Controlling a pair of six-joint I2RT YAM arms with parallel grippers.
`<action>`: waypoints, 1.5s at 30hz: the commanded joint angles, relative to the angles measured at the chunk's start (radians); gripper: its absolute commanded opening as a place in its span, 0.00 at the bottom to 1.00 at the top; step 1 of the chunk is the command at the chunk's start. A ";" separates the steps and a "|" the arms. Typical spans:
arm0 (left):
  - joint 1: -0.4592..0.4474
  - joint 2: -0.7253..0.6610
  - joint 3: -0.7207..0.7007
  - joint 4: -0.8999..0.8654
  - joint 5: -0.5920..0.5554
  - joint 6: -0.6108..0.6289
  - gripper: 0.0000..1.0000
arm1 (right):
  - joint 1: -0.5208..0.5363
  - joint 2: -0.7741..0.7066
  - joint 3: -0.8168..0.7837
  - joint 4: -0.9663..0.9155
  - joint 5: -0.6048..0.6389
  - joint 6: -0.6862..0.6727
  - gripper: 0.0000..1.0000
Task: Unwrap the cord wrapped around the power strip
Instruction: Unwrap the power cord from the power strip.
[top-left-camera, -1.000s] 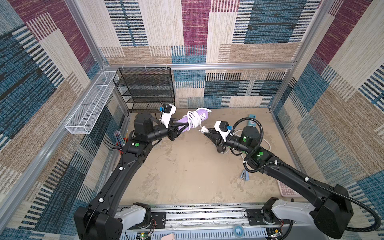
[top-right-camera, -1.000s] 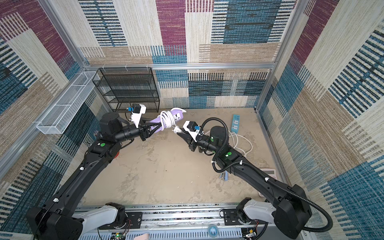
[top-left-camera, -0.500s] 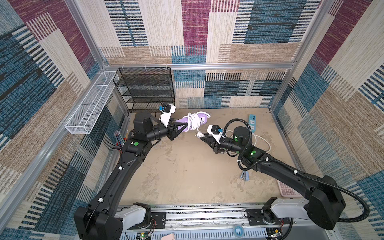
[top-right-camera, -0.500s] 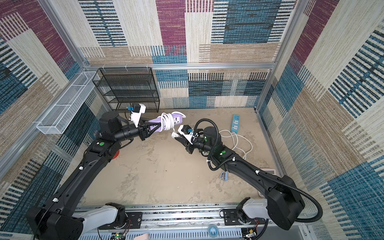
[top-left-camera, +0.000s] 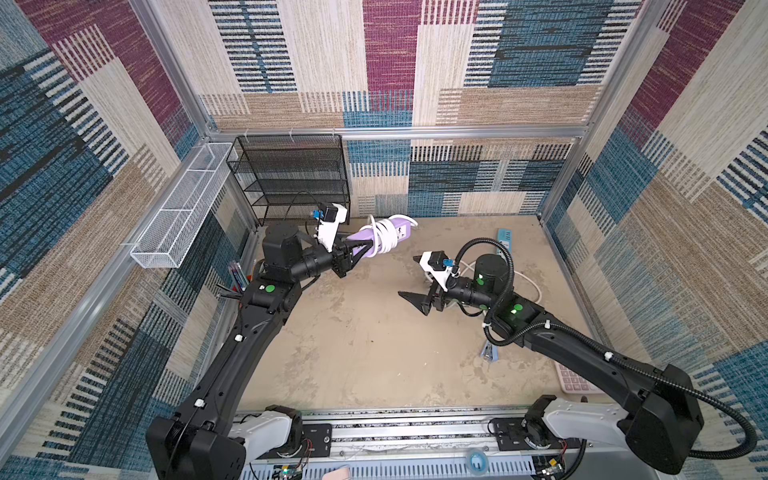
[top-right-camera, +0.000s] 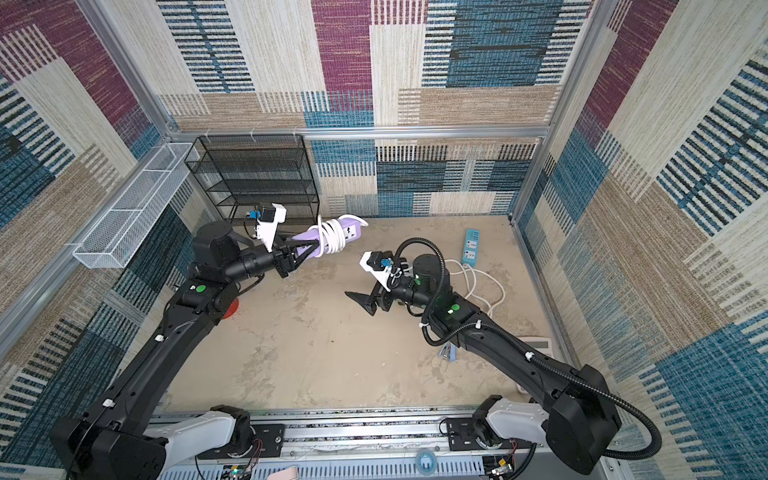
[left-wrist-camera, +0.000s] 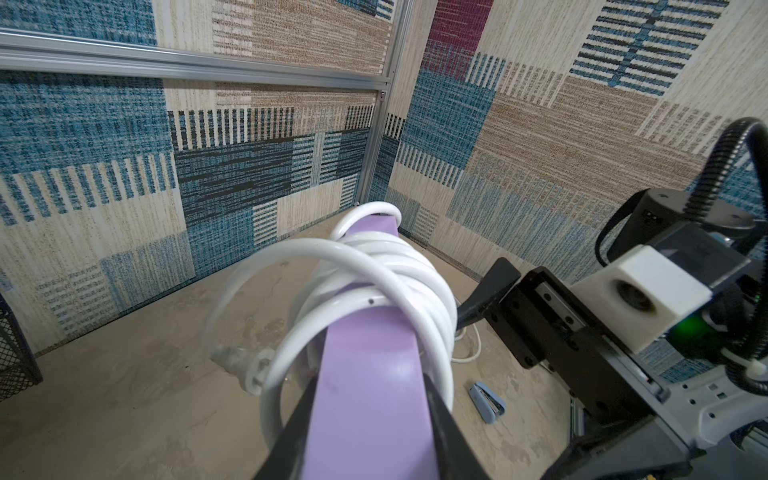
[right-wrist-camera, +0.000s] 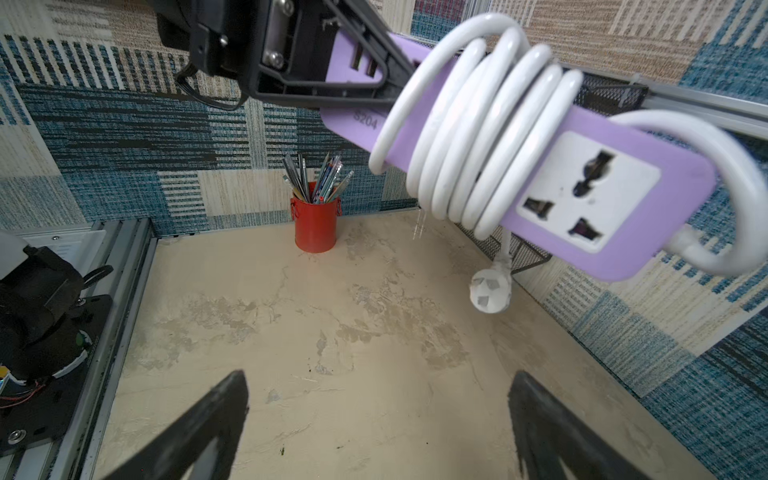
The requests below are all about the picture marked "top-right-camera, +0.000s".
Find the purple power strip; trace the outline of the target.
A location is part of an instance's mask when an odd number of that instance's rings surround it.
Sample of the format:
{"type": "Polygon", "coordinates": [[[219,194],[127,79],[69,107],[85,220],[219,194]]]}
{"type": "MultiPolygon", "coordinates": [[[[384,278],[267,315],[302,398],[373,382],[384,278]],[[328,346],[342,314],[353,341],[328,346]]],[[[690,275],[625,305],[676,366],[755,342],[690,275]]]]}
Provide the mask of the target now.
{"type": "Polygon", "coordinates": [[[342,251],[348,243],[358,240],[367,226],[366,220],[351,214],[329,220],[319,216],[315,225],[298,235],[318,241],[318,255],[313,257],[317,258],[342,251]]]}

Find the teal power strip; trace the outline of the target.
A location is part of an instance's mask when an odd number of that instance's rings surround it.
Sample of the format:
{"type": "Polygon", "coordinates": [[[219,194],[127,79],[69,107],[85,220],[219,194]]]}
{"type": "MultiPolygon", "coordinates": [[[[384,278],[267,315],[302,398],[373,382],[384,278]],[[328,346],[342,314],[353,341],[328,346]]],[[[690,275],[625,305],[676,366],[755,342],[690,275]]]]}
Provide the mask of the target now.
{"type": "Polygon", "coordinates": [[[475,229],[467,229],[465,240],[462,247],[461,262],[474,268],[477,263],[479,252],[480,232],[475,229]]]}

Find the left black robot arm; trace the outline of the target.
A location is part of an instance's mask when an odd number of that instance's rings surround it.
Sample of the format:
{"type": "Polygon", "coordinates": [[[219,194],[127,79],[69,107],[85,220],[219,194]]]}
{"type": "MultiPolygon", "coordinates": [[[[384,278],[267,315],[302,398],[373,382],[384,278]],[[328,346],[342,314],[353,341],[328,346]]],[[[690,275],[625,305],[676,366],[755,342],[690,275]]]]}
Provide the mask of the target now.
{"type": "Polygon", "coordinates": [[[145,435],[154,408],[185,361],[240,294],[240,282],[296,270],[318,241],[278,235],[254,244],[227,221],[211,222],[192,242],[185,282],[167,302],[160,324],[121,375],[77,418],[58,419],[54,450],[74,479],[156,479],[169,441],[145,435]]]}

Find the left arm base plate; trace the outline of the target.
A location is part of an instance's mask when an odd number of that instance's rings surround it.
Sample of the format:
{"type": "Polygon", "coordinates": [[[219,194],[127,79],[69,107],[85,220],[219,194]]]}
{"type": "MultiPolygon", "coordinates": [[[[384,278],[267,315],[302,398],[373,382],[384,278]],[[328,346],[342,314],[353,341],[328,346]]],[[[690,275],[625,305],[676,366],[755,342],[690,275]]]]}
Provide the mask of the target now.
{"type": "Polygon", "coordinates": [[[252,433],[244,446],[230,446],[207,450],[197,456],[200,460],[246,460],[260,458],[277,458],[282,453],[285,424],[255,424],[251,426],[252,433]]]}

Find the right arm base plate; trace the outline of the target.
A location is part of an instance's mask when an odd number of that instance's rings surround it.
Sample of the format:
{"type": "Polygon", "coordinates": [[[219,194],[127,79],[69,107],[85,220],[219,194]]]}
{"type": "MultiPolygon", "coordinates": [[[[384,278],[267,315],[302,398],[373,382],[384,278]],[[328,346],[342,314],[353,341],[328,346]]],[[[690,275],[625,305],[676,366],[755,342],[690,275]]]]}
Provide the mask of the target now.
{"type": "Polygon", "coordinates": [[[470,417],[446,417],[438,424],[438,431],[448,441],[451,452],[463,451],[500,451],[508,452],[513,449],[528,449],[530,442],[518,439],[503,440],[500,444],[486,445],[479,440],[470,417]]]}

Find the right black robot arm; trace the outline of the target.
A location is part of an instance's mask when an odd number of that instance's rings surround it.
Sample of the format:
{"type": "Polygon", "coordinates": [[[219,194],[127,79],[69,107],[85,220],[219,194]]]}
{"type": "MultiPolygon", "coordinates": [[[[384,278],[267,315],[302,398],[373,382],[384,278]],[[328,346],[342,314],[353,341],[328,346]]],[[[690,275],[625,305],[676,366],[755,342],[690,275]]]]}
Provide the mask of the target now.
{"type": "Polygon", "coordinates": [[[420,255],[406,270],[393,252],[373,251],[363,254],[360,265],[374,276],[376,285],[369,294],[348,296],[369,314],[387,311],[394,302],[421,309],[419,327],[428,344],[451,344],[479,356],[537,404],[537,411],[527,412],[501,395],[489,396],[472,415],[480,446],[496,448],[513,440],[545,444],[562,463],[583,475],[609,455],[622,423],[597,370],[576,370],[504,330],[480,306],[454,291],[440,255],[420,255]]]}

